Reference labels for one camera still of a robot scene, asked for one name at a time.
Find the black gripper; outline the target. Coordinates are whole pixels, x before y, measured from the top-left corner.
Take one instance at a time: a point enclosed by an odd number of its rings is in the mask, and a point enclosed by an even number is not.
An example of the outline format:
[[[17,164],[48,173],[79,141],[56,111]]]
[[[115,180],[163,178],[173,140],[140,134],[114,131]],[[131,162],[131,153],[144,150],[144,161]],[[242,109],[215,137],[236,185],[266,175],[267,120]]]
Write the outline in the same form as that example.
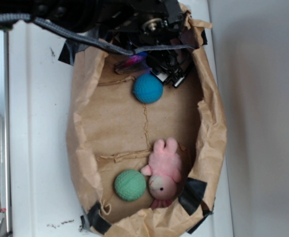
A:
[[[104,26],[136,47],[170,44],[183,31],[177,0],[106,0]]]

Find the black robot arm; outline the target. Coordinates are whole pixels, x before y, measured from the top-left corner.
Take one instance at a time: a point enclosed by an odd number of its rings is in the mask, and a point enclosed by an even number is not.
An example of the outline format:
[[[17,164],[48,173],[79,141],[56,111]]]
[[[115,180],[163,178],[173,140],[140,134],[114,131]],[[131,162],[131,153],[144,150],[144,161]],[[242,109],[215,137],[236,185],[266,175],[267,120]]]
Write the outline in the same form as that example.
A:
[[[184,12],[176,0],[0,0],[0,29],[18,21],[59,36],[132,55],[169,48],[181,36]]]

